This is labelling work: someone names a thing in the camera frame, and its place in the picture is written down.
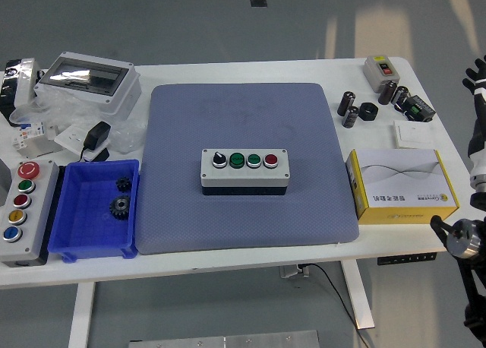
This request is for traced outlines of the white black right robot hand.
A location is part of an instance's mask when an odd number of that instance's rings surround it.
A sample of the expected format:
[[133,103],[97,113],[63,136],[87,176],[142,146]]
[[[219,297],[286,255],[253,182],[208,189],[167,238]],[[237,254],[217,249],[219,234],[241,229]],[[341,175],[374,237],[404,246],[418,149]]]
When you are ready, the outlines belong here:
[[468,146],[468,157],[473,163],[471,183],[485,177],[485,59],[476,59],[476,70],[467,68],[462,84],[473,96],[476,120]]

